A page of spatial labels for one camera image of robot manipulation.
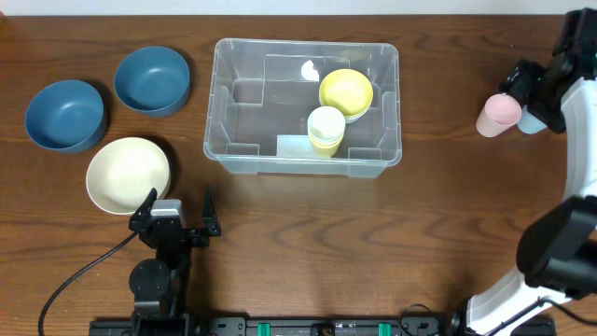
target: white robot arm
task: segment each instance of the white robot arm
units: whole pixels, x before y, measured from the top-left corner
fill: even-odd
[[[542,299],[566,303],[597,290],[597,244],[588,240],[597,224],[597,202],[585,199],[597,195],[596,37],[597,11],[569,13],[550,69],[521,61],[514,71],[526,71],[526,80],[500,86],[534,112],[531,118],[552,131],[567,131],[564,203],[524,233],[518,267],[467,302],[461,335],[509,336],[551,307]]]

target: clear plastic bin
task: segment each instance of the clear plastic bin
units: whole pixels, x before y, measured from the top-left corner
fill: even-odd
[[[279,155],[278,136],[307,134],[321,80],[343,68],[371,81],[368,112],[346,125],[332,158]],[[233,174],[377,177],[402,157],[398,51],[383,43],[219,41],[203,150]]]

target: blue bowl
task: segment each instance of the blue bowl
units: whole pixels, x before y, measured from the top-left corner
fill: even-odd
[[[185,105],[190,71],[185,59],[172,49],[138,49],[118,67],[114,88],[129,108],[151,117],[166,117]]]
[[[105,133],[107,118],[97,90],[80,80],[56,82],[29,104],[25,129],[43,148],[78,153],[95,146]]]

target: pink cup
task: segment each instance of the pink cup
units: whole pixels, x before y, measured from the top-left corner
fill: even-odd
[[[521,105],[514,98],[506,94],[494,94],[487,100],[477,119],[477,131],[483,136],[497,136],[519,122],[521,116]]]

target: wood grain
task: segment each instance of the wood grain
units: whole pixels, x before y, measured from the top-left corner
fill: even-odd
[[[63,155],[23,128],[35,94],[66,78],[103,93],[101,145],[147,136],[168,148],[172,197],[199,222],[215,193],[224,235],[194,256],[189,303],[206,314],[397,315],[423,302],[449,310],[515,263],[521,233],[556,205],[565,137],[487,139],[474,123],[510,67],[546,63],[561,17],[112,17],[6,18],[0,23],[0,334],[33,335],[51,292],[128,233],[126,217],[94,207],[84,176],[101,148]],[[379,178],[230,175],[202,152],[215,43],[223,37],[388,42],[400,52],[402,161]],[[115,99],[114,72],[130,52],[162,45],[192,65],[187,106],[151,119]],[[98,316],[128,316],[129,273],[152,251],[138,241],[71,285],[48,335],[85,335]],[[594,314],[588,298],[573,304]],[[589,329],[557,316],[562,335]]]

